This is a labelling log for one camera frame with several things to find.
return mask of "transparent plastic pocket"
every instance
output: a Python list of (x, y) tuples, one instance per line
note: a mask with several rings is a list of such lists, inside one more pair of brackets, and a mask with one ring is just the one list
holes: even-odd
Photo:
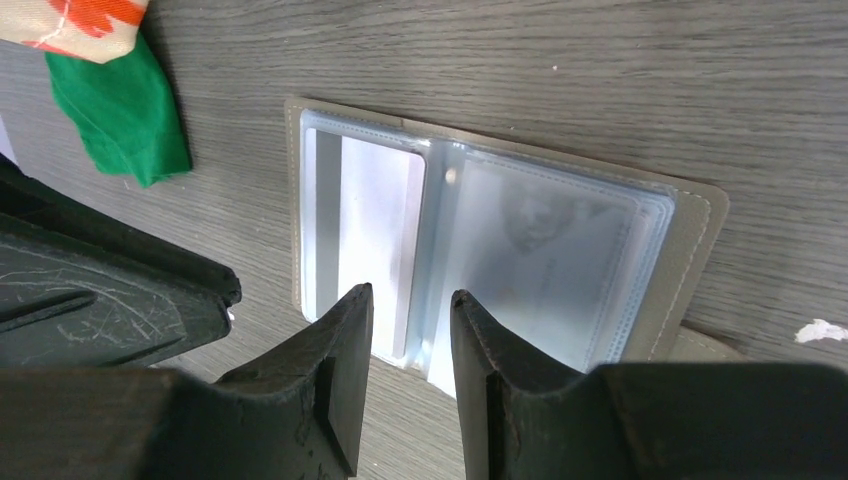
[(449, 393), (457, 289), (575, 369), (618, 360), (675, 206), (662, 190), (310, 111), (300, 161), (304, 314), (370, 282), (373, 353)]

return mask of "wooden table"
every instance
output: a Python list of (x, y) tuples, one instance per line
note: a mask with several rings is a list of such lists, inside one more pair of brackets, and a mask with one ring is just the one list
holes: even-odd
[[(835, 0), (153, 0), (193, 173), (98, 174), (38, 52), (0, 45), (0, 115), (24, 171), (233, 267), (225, 340), (175, 359), (205, 379), (304, 322), (290, 302), (283, 99), (301, 95), (725, 189), (732, 207), (685, 323), (759, 360), (848, 367), (848, 4)], [(455, 403), (372, 365), (362, 478), (462, 478)]]

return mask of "fabric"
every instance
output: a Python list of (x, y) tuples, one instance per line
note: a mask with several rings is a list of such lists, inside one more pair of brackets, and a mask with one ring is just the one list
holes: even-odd
[(0, 38), (92, 62), (131, 52), (148, 0), (3, 0)]
[(45, 54), (53, 97), (97, 169), (142, 187), (191, 169), (170, 85), (139, 35), (130, 54), (98, 65)]

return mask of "green cloth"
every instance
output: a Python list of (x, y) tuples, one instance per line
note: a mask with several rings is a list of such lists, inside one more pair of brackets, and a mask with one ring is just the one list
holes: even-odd
[(132, 52), (102, 65), (46, 57), (53, 98), (99, 171), (149, 187), (191, 170), (171, 87), (140, 33)]

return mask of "black plastic part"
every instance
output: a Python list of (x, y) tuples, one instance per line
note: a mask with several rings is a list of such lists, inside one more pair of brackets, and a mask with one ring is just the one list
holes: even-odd
[(370, 285), (209, 388), (177, 391), (141, 478), (356, 476), (371, 358)]
[(356, 475), (371, 287), (214, 385), (152, 368), (0, 369), (0, 478)]
[(469, 480), (836, 479), (848, 376), (819, 365), (619, 364), (582, 376), (454, 294)]
[(0, 162), (0, 367), (150, 365), (229, 333), (232, 270)]

